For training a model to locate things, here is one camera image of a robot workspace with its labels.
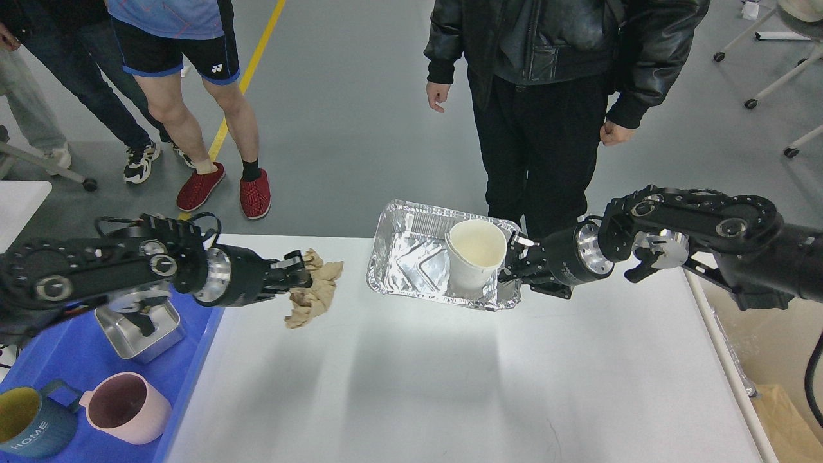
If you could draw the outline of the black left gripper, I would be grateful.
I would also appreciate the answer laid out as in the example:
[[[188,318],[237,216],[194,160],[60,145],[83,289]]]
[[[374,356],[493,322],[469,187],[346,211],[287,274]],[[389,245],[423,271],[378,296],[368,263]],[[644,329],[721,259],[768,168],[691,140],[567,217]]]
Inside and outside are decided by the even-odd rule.
[[[312,275],[300,250],[282,260],[264,260],[247,248],[216,245],[208,249],[206,258],[206,280],[193,292],[203,307],[244,307],[293,288],[312,286]]]

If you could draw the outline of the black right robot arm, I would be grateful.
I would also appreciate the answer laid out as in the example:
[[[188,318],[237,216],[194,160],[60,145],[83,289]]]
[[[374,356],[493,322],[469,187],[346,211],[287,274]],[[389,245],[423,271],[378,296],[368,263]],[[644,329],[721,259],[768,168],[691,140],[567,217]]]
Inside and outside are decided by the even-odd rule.
[[[636,258],[630,282],[684,268],[729,292],[742,311],[785,309],[794,297],[821,301],[821,247],[821,231],[785,223],[764,197],[650,185],[543,239],[512,234],[498,280],[570,298]]]

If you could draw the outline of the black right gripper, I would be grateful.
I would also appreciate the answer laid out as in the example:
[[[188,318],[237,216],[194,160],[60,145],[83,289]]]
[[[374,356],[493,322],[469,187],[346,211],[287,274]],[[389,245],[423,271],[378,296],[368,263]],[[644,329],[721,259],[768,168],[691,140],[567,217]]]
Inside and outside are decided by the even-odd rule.
[[[614,263],[599,246],[599,226],[579,222],[537,240],[513,233],[499,282],[520,280],[533,292],[569,299],[575,286],[611,275]]]

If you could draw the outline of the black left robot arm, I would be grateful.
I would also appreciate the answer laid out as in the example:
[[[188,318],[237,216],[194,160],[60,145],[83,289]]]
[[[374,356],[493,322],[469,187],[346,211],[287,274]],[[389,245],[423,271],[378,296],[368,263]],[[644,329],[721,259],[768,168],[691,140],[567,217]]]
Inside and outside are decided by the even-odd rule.
[[[148,311],[170,290],[202,307],[244,307],[312,286],[298,250],[264,260],[219,243],[222,225],[202,231],[188,220],[143,214],[99,217],[118,224],[93,239],[32,240],[2,255],[2,344],[24,345],[45,329],[96,308],[122,313],[143,335],[155,331]]]

